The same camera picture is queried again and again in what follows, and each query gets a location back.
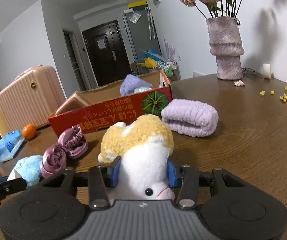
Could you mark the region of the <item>white yellow plush toy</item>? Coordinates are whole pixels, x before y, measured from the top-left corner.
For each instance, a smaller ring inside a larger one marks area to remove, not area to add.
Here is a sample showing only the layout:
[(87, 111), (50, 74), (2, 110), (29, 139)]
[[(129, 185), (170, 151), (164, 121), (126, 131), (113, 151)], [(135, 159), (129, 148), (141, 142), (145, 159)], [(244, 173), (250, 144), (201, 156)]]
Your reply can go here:
[(117, 122), (110, 126), (97, 157), (103, 164), (121, 159), (118, 184), (108, 191), (110, 202), (174, 200), (167, 177), (167, 161), (173, 149), (171, 129), (156, 115), (139, 116), (130, 125)]

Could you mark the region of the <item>blue plush toy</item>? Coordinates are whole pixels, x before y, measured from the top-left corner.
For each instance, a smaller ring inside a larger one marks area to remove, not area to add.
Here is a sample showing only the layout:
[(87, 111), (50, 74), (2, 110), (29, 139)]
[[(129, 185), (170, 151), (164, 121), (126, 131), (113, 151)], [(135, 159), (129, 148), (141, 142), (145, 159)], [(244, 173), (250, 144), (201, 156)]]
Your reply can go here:
[(42, 177), (40, 168), (41, 160), (41, 155), (32, 155), (18, 160), (7, 180), (23, 178), (26, 181), (27, 188), (36, 185)]

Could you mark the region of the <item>pink layered sponge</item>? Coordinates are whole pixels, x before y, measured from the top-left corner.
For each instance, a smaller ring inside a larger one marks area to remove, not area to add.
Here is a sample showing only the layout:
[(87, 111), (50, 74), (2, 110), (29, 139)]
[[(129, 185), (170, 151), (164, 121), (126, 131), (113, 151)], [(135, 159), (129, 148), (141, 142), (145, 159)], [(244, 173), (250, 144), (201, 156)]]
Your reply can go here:
[(55, 115), (63, 114), (75, 109), (90, 106), (93, 103), (89, 101), (81, 92), (75, 91), (56, 111)]

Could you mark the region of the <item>purple knitted pouch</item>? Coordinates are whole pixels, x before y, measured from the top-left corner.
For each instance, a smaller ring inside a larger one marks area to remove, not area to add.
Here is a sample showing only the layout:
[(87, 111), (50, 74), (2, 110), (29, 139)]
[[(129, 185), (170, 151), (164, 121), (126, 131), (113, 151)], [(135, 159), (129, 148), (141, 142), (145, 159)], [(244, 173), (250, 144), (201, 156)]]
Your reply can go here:
[(128, 74), (124, 81), (120, 86), (120, 94), (122, 96), (133, 94), (135, 88), (139, 87), (150, 87), (152, 88), (153, 85), (142, 80), (141, 78), (134, 76), (132, 74)]

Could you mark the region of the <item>iridescent mesh bath puff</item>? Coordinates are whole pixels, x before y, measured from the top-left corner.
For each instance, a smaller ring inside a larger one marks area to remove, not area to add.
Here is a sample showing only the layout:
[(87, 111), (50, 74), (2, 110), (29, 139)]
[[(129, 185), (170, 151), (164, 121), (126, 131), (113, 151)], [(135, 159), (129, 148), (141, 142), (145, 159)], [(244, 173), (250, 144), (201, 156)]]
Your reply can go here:
[(152, 88), (150, 88), (150, 87), (139, 87), (139, 88), (134, 89), (134, 94), (142, 93), (142, 92), (146, 92), (146, 91), (150, 91), (150, 90), (152, 90)]

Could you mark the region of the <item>blue tissue pack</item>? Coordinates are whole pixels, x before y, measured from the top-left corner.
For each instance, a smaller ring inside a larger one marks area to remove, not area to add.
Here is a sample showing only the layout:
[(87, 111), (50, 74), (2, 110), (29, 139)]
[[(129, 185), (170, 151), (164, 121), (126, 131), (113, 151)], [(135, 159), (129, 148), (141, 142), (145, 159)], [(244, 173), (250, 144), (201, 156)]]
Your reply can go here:
[(0, 140), (0, 163), (13, 159), (24, 142), (25, 139), (19, 129), (8, 132)]

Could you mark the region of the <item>purple satin bag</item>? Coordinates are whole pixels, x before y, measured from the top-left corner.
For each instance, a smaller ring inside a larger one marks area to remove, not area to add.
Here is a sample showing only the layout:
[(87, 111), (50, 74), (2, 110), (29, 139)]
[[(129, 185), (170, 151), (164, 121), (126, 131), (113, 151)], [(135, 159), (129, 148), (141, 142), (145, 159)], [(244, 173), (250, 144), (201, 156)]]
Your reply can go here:
[(43, 154), (40, 170), (43, 178), (64, 170), (67, 158), (77, 159), (88, 150), (88, 141), (79, 125), (66, 129), (57, 142)]

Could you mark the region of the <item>lilac rolled towel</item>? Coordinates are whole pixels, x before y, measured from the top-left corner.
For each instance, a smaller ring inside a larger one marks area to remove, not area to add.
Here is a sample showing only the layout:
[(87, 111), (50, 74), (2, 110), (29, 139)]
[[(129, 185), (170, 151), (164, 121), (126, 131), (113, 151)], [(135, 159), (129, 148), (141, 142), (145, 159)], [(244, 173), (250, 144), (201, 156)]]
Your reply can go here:
[(172, 131), (190, 137), (208, 137), (217, 127), (217, 110), (204, 102), (174, 99), (161, 111), (161, 117)]

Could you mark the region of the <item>red cardboard box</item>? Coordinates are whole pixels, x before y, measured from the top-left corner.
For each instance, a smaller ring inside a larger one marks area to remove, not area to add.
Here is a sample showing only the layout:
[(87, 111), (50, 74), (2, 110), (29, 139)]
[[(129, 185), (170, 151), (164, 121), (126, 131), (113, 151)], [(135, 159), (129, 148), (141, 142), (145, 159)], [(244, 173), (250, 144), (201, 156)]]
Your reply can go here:
[(144, 114), (161, 115), (161, 111), (172, 101), (171, 83), (162, 71), (139, 76), (153, 85), (148, 91), (121, 96), (122, 80), (98, 89), (83, 91), (91, 105), (66, 113), (52, 113), (48, 121), (57, 136), (69, 127), (78, 125), (83, 133), (95, 132), (121, 121), (131, 124)]

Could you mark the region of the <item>orange fruit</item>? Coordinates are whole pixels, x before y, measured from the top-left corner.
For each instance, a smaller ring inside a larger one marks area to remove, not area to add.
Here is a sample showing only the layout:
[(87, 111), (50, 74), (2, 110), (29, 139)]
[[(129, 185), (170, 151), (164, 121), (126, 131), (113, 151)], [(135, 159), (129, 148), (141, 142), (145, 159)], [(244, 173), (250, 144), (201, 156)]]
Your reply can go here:
[(33, 124), (27, 124), (22, 130), (21, 130), (22, 136), (30, 141), (34, 139), (37, 135), (37, 129)]

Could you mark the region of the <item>metal storage cart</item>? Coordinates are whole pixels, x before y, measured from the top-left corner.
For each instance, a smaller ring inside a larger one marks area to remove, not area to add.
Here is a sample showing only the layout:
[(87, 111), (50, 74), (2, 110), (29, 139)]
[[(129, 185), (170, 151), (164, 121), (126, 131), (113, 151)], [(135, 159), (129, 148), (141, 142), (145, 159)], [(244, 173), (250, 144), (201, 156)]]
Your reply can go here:
[(158, 70), (163, 71), (171, 81), (180, 80), (180, 70), (176, 61), (163, 62), (158, 61), (156, 64)]

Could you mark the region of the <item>pink ribbed suitcase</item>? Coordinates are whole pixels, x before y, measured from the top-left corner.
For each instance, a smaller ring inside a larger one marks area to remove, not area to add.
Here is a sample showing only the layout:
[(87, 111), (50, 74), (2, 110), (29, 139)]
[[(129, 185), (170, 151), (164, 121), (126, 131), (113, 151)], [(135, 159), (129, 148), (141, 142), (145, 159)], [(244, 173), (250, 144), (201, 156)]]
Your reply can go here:
[(11, 130), (22, 129), (27, 124), (36, 128), (48, 125), (48, 116), (65, 100), (52, 66), (32, 67), (0, 92), (0, 108)]

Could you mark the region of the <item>dark entrance door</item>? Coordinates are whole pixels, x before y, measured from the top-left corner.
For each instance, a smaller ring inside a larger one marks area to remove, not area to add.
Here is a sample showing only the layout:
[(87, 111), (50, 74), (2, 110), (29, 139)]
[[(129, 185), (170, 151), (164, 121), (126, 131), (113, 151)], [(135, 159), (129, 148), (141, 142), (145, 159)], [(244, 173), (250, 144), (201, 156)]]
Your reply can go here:
[(123, 80), (131, 73), (116, 20), (87, 29), (82, 35), (99, 87)]

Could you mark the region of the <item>purple textured vase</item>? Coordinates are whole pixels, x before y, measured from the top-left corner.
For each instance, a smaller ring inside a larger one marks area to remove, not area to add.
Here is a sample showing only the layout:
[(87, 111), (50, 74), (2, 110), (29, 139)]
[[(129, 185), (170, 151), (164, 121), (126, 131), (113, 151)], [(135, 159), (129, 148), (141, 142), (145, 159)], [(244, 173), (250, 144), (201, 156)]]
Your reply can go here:
[(220, 16), (206, 20), (210, 53), (216, 57), (217, 77), (221, 80), (240, 80), (243, 77), (240, 56), (244, 54), (239, 32), (240, 21)]

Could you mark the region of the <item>white small candle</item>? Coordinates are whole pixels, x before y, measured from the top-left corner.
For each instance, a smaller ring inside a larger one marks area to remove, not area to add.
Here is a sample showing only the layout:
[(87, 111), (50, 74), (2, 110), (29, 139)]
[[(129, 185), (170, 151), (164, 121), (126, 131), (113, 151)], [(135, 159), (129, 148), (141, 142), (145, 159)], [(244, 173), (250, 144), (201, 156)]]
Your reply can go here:
[(265, 79), (271, 79), (271, 68), (268, 63), (263, 64), (263, 76)]

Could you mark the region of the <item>grey refrigerator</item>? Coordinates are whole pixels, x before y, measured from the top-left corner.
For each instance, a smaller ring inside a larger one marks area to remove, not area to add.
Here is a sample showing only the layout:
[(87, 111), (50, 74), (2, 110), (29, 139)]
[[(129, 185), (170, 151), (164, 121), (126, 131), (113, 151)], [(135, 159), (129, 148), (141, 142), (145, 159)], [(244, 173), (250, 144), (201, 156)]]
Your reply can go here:
[(150, 7), (142, 5), (124, 10), (123, 21), (135, 61), (150, 49), (161, 54)]

